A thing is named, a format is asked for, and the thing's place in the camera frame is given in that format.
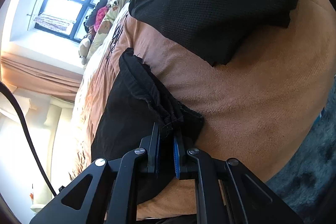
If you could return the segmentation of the black pants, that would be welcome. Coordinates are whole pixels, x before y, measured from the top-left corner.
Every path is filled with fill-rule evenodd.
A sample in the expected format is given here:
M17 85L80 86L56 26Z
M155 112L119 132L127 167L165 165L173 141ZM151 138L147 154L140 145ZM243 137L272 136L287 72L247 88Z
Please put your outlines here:
M139 186L137 202L157 196L174 178L173 137L195 144L204 126L201 114L179 102L151 73L150 67L127 48L119 59L120 72L108 96L91 145L92 159L114 160L140 147L142 138L160 127L159 174Z

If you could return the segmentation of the pink clothing pile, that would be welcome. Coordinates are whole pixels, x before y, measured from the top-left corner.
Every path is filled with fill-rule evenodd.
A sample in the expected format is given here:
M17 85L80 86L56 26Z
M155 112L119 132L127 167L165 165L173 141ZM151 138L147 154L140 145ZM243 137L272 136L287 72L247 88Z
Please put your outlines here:
M94 30L95 32L98 31L100 25L101 25L101 22L102 20L104 19L105 15L107 14L109 8L107 6L104 6L102 8L100 8L96 14L96 19L95 19L95 23L94 23Z

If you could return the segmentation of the grey fluffy rug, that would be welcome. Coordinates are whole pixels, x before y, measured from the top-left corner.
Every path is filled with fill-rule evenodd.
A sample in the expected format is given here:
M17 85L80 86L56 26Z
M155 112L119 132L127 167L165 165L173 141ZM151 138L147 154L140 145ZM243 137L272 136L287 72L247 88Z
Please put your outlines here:
M334 101L327 103L294 156L266 184L304 223L316 223L334 205Z

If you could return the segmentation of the orange bed blanket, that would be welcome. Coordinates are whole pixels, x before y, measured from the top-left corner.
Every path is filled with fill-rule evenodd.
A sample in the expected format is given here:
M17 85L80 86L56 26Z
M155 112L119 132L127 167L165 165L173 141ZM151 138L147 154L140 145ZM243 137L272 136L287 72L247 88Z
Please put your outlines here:
M286 29L269 28L227 65L200 57L139 22L123 7L91 57L75 98L77 131L70 178L91 163L91 145L129 47L205 124L196 145L217 159L238 158L267 182L290 161L329 101L335 102L335 10L298 0Z

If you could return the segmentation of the cream padded headboard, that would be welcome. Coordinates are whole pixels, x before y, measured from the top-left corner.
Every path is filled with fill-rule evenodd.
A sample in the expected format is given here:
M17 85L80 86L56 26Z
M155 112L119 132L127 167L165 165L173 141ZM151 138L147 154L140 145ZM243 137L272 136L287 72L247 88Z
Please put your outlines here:
M74 104L56 97L36 95L26 115L30 136L54 191L70 182L71 118Z

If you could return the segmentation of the left pink curtain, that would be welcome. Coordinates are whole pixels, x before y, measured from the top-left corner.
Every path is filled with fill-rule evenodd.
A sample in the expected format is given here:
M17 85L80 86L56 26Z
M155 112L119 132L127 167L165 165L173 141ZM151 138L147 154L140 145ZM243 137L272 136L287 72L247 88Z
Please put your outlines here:
M1 74L7 84L70 102L82 80L81 74L12 53L1 56Z

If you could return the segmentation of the hanging patterned garment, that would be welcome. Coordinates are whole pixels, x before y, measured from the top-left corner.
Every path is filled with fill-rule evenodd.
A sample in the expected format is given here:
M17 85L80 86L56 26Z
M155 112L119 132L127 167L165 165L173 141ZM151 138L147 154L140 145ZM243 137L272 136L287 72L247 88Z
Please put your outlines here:
M44 28L64 34L71 32L74 24L76 23L76 21L73 20L62 19L45 13L36 16L34 18L34 22Z

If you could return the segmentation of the teddy bear print pillow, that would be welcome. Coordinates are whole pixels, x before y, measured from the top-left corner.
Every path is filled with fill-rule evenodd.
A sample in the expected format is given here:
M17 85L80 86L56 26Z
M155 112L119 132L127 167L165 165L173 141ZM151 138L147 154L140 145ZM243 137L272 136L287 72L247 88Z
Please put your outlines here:
M94 38L91 43L91 47L89 49L89 53L87 56L87 61L90 60L92 55L96 52L96 50L103 44L105 38L110 32L114 21L116 20L119 12L124 7L126 3L130 0L107 0L106 6L109 8L107 14L101 22L101 25L94 35Z

